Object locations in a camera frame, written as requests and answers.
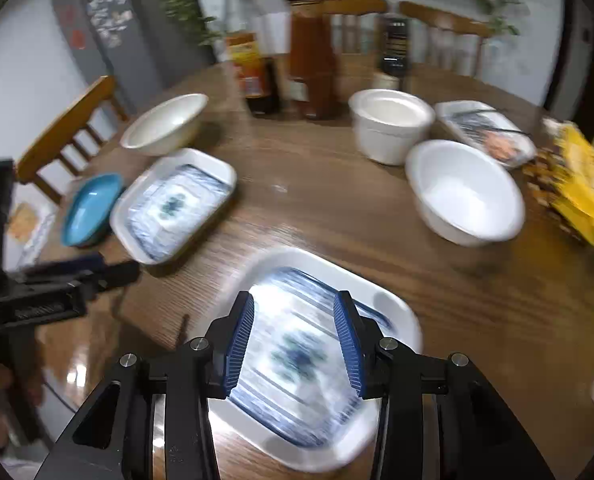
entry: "chair backrest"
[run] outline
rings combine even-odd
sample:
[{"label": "chair backrest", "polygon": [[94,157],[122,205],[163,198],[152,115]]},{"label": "chair backrest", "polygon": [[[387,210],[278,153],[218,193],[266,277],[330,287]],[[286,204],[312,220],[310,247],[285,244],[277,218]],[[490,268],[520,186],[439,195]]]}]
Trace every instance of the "chair backrest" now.
[{"label": "chair backrest", "polygon": [[[361,51],[361,16],[388,12],[386,0],[324,0],[324,5],[327,14],[341,16],[343,53],[358,54]],[[351,16],[354,17],[354,24],[351,23]]]},{"label": "chair backrest", "polygon": [[[432,7],[421,6],[411,2],[400,2],[399,12],[408,18],[416,18],[417,20],[424,22],[428,25],[428,49],[426,50],[426,62],[432,57],[433,51],[437,49],[437,46],[432,41],[432,30],[438,28],[441,32],[451,31],[459,36],[472,35],[478,36],[477,41],[477,55],[475,57],[475,63],[472,70],[472,76],[476,76],[479,71],[479,65],[481,63],[481,52],[484,46],[484,40],[490,38],[493,35],[493,31],[488,27],[487,24],[481,22],[474,22],[464,16],[453,14],[452,12],[446,12],[445,10],[433,9]],[[442,53],[438,53],[439,62],[442,62]],[[459,63],[459,57],[452,56],[451,69],[457,71]]]},{"label": "chair backrest", "polygon": [[115,80],[110,75],[101,76],[91,84],[86,93],[55,119],[19,159],[16,164],[17,181],[20,184],[35,184],[49,199],[59,205],[61,195],[43,180],[38,172],[53,160],[58,160],[72,176],[79,176],[79,170],[66,158],[62,150],[67,145],[71,145],[85,161],[89,162],[92,159],[81,143],[75,139],[75,135],[81,130],[87,131],[99,148],[104,145],[104,140],[88,124],[94,110],[104,101],[110,103],[121,121],[128,120],[123,107],[114,96],[115,87]]}]

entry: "gray refrigerator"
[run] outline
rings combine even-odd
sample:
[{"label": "gray refrigerator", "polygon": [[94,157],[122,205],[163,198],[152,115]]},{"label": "gray refrigerator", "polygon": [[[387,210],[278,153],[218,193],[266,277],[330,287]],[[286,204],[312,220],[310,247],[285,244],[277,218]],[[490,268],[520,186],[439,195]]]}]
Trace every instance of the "gray refrigerator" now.
[{"label": "gray refrigerator", "polygon": [[52,7],[86,82],[115,76],[131,114],[216,62],[210,46],[182,35],[159,0],[52,0]]}]

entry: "metal screw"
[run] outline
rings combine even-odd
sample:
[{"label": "metal screw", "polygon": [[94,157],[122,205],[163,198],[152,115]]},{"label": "metal screw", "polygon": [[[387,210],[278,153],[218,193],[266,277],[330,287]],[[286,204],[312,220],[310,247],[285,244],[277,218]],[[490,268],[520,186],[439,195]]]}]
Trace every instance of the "metal screw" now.
[{"label": "metal screw", "polygon": [[381,346],[384,350],[394,350],[399,346],[399,343],[393,337],[383,337],[379,341],[379,346]]},{"label": "metal screw", "polygon": [[119,359],[119,364],[124,368],[128,368],[137,362],[137,356],[135,354],[126,354]]},{"label": "metal screw", "polygon": [[190,348],[197,351],[208,348],[208,340],[205,337],[196,337],[190,341]]},{"label": "metal screw", "polygon": [[470,360],[464,354],[453,354],[450,360],[455,366],[466,366]]}]

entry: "brown tabletop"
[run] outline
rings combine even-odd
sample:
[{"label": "brown tabletop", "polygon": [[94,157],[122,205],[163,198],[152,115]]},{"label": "brown tabletop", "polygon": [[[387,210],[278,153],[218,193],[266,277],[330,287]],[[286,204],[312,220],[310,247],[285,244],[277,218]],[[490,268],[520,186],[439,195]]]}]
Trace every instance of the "brown tabletop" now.
[{"label": "brown tabletop", "polygon": [[[368,88],[370,59],[344,56],[340,101]],[[542,110],[465,76],[416,65],[408,90],[430,104],[487,102],[528,132]],[[286,114],[253,119],[238,97],[232,69],[217,65],[162,94],[203,92],[210,98],[194,146],[231,164],[238,193],[224,218],[173,269],[144,273],[125,295],[106,295],[86,318],[44,327],[46,364],[77,403],[123,353],[144,357],[174,347],[201,326],[258,251],[295,246],[318,254],[397,294],[417,315],[424,353],[469,355],[506,400],[559,479],[571,479],[594,453],[594,251],[567,237],[525,191],[526,222],[512,241],[483,248],[451,244],[431,232],[414,209],[403,168],[381,166],[355,148],[350,119],[309,123]],[[121,173],[129,184],[154,158],[117,146],[121,132],[86,174]],[[434,136],[444,133],[438,126]],[[62,206],[43,259],[64,258]],[[110,262],[128,257],[108,237]],[[83,387],[66,377],[86,367]],[[222,478],[300,478],[227,426],[213,428]],[[367,449],[339,472],[368,478]]]}]

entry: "white label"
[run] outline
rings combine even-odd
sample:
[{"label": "white label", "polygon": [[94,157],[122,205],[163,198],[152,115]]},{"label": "white label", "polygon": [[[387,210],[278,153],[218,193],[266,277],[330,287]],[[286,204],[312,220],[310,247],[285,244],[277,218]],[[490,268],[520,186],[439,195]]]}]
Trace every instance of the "white label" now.
[{"label": "white label", "polygon": [[295,101],[309,101],[308,87],[305,85],[305,83],[291,80],[288,84],[288,94],[291,98],[295,99]]}]

